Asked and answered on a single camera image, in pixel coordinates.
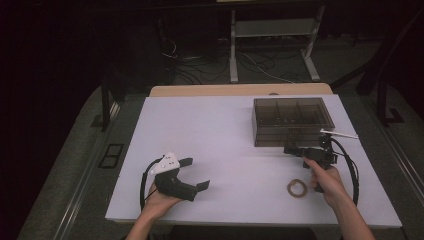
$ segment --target black cable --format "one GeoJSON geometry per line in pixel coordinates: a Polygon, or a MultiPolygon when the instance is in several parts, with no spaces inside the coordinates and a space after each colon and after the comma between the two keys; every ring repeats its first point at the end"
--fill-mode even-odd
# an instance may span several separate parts
{"type": "Polygon", "coordinates": [[[352,184],[353,184],[353,202],[355,205],[358,205],[358,198],[359,198],[359,172],[358,167],[356,166],[355,162],[349,157],[346,150],[343,148],[343,146],[334,138],[330,138],[330,141],[334,142],[339,146],[340,150],[343,152],[343,156],[346,159],[347,166],[349,168],[350,175],[352,177],[352,184]]]}
{"type": "Polygon", "coordinates": [[[140,207],[141,207],[141,210],[143,210],[143,208],[144,208],[145,199],[150,197],[150,194],[149,194],[147,196],[147,198],[144,198],[144,191],[146,189],[146,180],[147,180],[147,175],[149,173],[149,170],[153,165],[160,162],[160,160],[162,160],[162,158],[158,158],[158,159],[154,160],[152,163],[150,163],[150,165],[147,167],[146,171],[143,173],[143,177],[141,178],[141,184],[140,184],[140,207]]]}
{"type": "Polygon", "coordinates": [[[155,190],[153,190],[151,193],[149,193],[149,195],[147,195],[147,197],[144,199],[144,201],[146,201],[150,196],[152,196],[153,193],[155,193],[158,189],[155,188],[155,190]]]}
{"type": "Polygon", "coordinates": [[[177,74],[179,74],[179,75],[184,75],[184,74],[187,74],[188,76],[191,76],[191,77],[193,77],[198,83],[199,83],[199,85],[202,85],[202,82],[200,81],[200,79],[198,78],[198,77],[196,77],[196,76],[194,76],[193,74],[191,74],[191,73],[189,73],[189,72],[187,72],[187,71],[184,71],[184,70],[181,70],[181,69],[178,69],[178,68],[175,68],[174,69],[174,71],[177,73],[177,74]]]}

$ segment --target transparent storage box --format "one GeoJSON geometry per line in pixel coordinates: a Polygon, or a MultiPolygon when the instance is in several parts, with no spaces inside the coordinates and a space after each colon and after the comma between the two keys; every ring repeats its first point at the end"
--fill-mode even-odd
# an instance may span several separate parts
{"type": "Polygon", "coordinates": [[[322,98],[254,99],[255,147],[319,146],[320,130],[334,123],[322,98]]]}

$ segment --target white table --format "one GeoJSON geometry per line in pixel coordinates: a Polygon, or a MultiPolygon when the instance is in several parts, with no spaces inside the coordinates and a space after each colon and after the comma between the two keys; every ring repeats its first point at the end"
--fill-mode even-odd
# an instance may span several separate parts
{"type": "MultiPolygon", "coordinates": [[[[335,131],[355,134],[337,95],[149,97],[137,123],[106,214],[116,222],[133,222],[140,213],[141,175],[168,151],[193,157],[179,179],[188,184],[210,180],[194,202],[181,202],[161,219],[172,224],[310,226],[337,224],[322,195],[309,189],[297,199],[287,184],[309,182],[310,170],[283,148],[253,146],[254,98],[322,97],[335,131]]],[[[397,228],[401,222],[359,140],[337,138],[359,168],[359,210],[371,227],[397,228]]],[[[343,157],[336,165],[349,193],[352,183],[343,157]]],[[[154,176],[149,176],[146,191],[154,176]]]]}

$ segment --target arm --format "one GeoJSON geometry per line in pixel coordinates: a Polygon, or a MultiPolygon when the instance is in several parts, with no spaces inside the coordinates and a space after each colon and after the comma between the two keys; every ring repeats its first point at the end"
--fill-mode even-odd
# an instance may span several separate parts
{"type": "Polygon", "coordinates": [[[342,235],[345,240],[374,240],[371,230],[368,228],[349,194],[347,194],[339,172],[331,167],[322,169],[315,161],[305,158],[305,162],[312,168],[312,185],[317,183],[324,189],[324,199],[333,209],[339,222],[342,235]]]}
{"type": "Polygon", "coordinates": [[[147,239],[150,229],[156,220],[163,217],[169,209],[181,201],[181,199],[159,193],[156,191],[154,183],[150,187],[149,194],[151,195],[147,198],[143,210],[126,238],[127,240],[147,239]]]}

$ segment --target person's left hand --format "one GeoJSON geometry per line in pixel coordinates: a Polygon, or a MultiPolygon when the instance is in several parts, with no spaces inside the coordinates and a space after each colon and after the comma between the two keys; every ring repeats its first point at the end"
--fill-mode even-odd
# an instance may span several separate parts
{"type": "Polygon", "coordinates": [[[171,209],[175,204],[182,201],[179,198],[166,196],[160,193],[156,189],[155,183],[150,186],[149,197],[146,199],[146,203],[142,210],[142,214],[147,214],[153,219],[159,219],[163,217],[169,209],[171,209]]]}

